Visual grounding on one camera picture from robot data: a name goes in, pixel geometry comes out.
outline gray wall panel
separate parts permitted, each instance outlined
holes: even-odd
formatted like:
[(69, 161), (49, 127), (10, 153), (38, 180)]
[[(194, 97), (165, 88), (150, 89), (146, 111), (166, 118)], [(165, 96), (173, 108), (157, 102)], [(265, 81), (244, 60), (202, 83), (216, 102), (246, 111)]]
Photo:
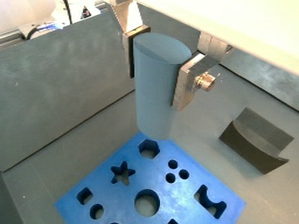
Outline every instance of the gray wall panel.
[(21, 224), (21, 218), (16, 211), (14, 204), (5, 187), (2, 174), (0, 173), (0, 223)]
[(0, 52), (0, 170), (133, 89), (108, 13)]
[(299, 110), (299, 76), (236, 50), (221, 62), (233, 73)]

